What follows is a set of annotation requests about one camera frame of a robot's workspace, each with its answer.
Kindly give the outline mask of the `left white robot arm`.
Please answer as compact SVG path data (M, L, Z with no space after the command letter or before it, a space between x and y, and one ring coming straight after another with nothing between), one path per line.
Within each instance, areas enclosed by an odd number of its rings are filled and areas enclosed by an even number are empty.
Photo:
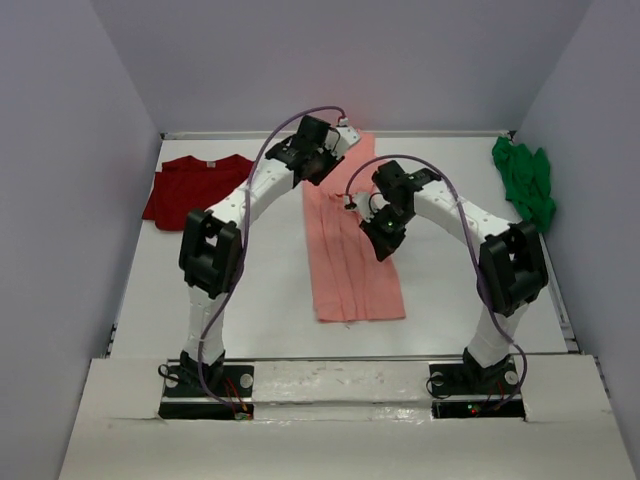
M195 392L210 395L221 383L224 312L244 271L251 225L301 182L319 185L360 140L344 113L335 123L309 109L293 117L297 130L270 134L235 190L187 215L178 257L189 294L189 327L177 369Z

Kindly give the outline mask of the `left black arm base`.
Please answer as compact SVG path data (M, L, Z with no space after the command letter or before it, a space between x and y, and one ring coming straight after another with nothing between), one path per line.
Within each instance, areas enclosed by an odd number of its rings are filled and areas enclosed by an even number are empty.
M204 364L200 382L197 363L184 354L157 368L163 380L158 415L165 420L250 421L254 416L255 367L249 363Z

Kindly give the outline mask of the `pink polo shirt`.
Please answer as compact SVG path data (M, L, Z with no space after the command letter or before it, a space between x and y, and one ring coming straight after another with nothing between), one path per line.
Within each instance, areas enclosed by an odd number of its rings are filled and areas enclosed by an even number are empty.
M321 322L399 320L406 316L391 259L375 257L356 213L344 208L346 184L376 156L375 137L360 134L338 167L318 186L303 187L303 211L313 309Z

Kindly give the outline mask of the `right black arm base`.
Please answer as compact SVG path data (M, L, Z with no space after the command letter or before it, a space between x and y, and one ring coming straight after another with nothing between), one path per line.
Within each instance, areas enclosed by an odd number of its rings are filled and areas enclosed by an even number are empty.
M520 377L510 355L482 368L467 352L457 362L429 366L425 387L437 420L472 418L525 419L525 408L517 388Z

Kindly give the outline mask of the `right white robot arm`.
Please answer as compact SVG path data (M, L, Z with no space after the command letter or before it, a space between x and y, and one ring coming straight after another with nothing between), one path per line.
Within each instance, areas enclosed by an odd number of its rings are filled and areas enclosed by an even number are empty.
M406 237L414 217L439 226L468 250L483 304L476 332L463 352L462 384L482 392L491 386L515 348L515 331L528 306L547 286L549 274L537 228L528 221L513 223L466 201L437 167L424 162L409 173L398 159L385 155L371 160L371 180L383 199L345 188L344 206L358 213L360 229L384 261Z

